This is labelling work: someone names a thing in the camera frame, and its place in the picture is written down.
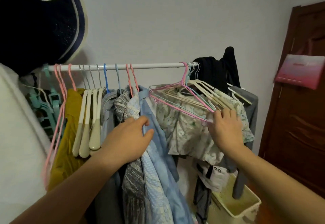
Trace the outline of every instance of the mustard yellow garment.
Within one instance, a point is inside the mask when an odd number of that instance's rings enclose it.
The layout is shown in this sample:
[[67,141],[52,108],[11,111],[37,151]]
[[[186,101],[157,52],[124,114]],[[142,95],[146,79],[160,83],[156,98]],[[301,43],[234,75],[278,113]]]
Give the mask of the mustard yellow garment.
[[[81,157],[75,158],[72,154],[72,147],[78,128],[82,102],[81,95],[83,94],[83,91],[84,89],[77,89],[77,91],[74,91],[73,89],[68,90],[67,101],[65,104],[67,125],[50,172],[48,191],[59,185],[87,161],[87,159]],[[86,223],[87,221],[84,217],[79,222],[79,224]]]

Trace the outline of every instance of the finger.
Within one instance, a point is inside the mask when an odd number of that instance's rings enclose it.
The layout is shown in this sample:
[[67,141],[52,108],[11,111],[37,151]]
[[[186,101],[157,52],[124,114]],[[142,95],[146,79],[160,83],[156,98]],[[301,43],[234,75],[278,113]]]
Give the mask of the finger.
[[133,122],[133,121],[135,121],[135,119],[133,117],[129,117],[124,122],[130,123],[130,122]]
[[140,127],[142,127],[143,125],[148,126],[149,125],[149,119],[148,117],[142,115],[139,117],[139,119],[136,120],[136,123],[139,124]]
[[230,109],[224,108],[221,113],[222,113],[222,118],[230,118]]
[[230,117],[237,120],[237,112],[235,110],[231,110]]
[[154,131],[153,129],[150,129],[149,131],[146,132],[146,134],[143,136],[144,142],[148,145],[150,141],[152,140]]
[[214,122],[216,123],[218,120],[222,119],[222,115],[221,115],[221,111],[220,110],[216,110],[213,113],[214,116]]

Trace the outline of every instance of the wooden door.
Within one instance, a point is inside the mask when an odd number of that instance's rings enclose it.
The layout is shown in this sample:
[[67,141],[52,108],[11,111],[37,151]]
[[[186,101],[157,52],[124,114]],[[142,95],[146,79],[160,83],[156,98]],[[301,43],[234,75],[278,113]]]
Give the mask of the wooden door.
[[[280,66],[315,34],[325,56],[325,2],[293,8]],[[275,83],[259,156],[325,198],[325,71],[317,90]]]

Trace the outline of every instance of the clothes rack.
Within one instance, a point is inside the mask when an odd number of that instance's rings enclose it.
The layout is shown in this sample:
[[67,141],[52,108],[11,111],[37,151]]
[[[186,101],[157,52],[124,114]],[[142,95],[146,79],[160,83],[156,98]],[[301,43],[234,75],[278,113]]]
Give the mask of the clothes rack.
[[[197,62],[189,62],[190,66],[197,66]],[[106,64],[106,70],[116,70],[115,64]],[[170,68],[170,67],[184,67],[183,63],[144,63],[144,64],[132,64],[133,69],[146,69],[146,68]],[[117,68],[119,70],[126,69],[125,64],[117,64]],[[97,71],[97,70],[104,70],[104,65],[71,65],[71,71]],[[54,71],[54,66],[48,66],[49,71]],[[61,65],[61,71],[68,71],[68,65]]]

